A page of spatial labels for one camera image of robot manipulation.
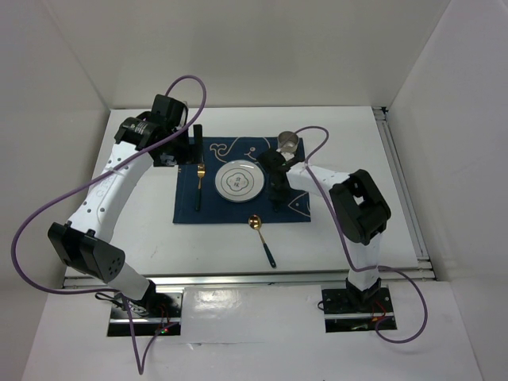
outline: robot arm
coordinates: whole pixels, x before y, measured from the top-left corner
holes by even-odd
[[[284,155],[271,148],[257,159],[270,176],[269,198],[275,208],[285,201],[291,189],[321,196],[298,152],[286,160]],[[350,174],[313,165],[309,167],[329,194],[354,268],[377,266],[379,244],[391,211],[372,177],[363,170]],[[350,269],[346,287],[353,301],[365,303],[380,288],[378,269],[362,272]]]
[[[187,120],[185,104],[157,95],[152,111],[127,118],[118,130],[103,172],[141,149],[163,140]],[[90,189],[81,206],[65,225],[53,223],[48,237],[60,259],[69,267],[100,279],[147,311],[172,301],[156,293],[155,284],[125,262],[125,253],[110,245],[114,226],[141,176],[152,166],[202,162],[202,127],[194,126],[194,143],[185,132],[158,149],[137,157]]]

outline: silver cup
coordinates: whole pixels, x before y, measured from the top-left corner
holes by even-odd
[[[298,148],[298,135],[291,131],[284,131],[277,137],[277,148],[281,152],[295,153]]]

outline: gold fork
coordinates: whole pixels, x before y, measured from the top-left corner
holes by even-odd
[[[201,180],[203,177],[205,177],[205,164],[204,163],[198,164],[198,177],[199,177],[199,183],[198,183],[198,191],[196,193],[196,211],[199,211],[201,209]]]

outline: red wire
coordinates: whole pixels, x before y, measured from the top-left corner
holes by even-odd
[[[157,329],[161,329],[162,328],[162,323],[164,322],[164,315],[166,314],[164,312],[164,309],[162,308],[162,306],[159,306],[159,309],[162,312],[162,316],[160,317],[160,323],[159,323],[159,326],[157,327]]]
[[[384,306],[378,302],[377,300],[374,301],[375,304],[377,304],[379,306],[379,308],[382,310],[383,312],[383,316],[380,316],[380,317],[374,317],[374,305],[372,305],[372,321],[378,321],[380,318],[384,318],[385,316],[387,316],[387,310],[384,308]]]
[[[169,324],[169,312],[167,311],[167,306],[164,304],[164,309],[166,310],[166,320],[167,320],[167,323]]]

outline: table surface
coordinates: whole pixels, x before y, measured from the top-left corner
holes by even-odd
[[[141,111],[111,112],[94,175],[106,164],[118,126]],[[268,137],[306,125],[326,127],[329,142],[313,157],[312,163],[335,171],[354,172],[360,168],[369,171],[392,212],[383,235],[380,263],[392,267],[417,266],[417,254],[370,107],[212,108],[205,109],[198,122],[203,124],[207,137]],[[302,133],[302,138],[306,151],[310,152],[323,135],[308,131]],[[273,271],[258,235],[247,223],[174,225],[176,179],[176,168],[152,167],[127,201],[111,244],[125,250],[132,267],[144,275]],[[310,209],[311,223],[263,227],[264,238],[277,261],[276,270],[348,269],[325,203],[311,195]],[[73,269],[68,269],[66,275],[81,276]]]
[[[409,344],[325,333],[319,286],[186,289],[182,336],[156,339],[143,377],[131,339],[106,337],[108,302],[49,295],[23,380],[481,380],[451,287],[418,284],[429,323]],[[389,287],[398,330],[384,333],[402,339],[418,330],[421,303],[408,282]],[[148,337],[137,342],[142,351]]]

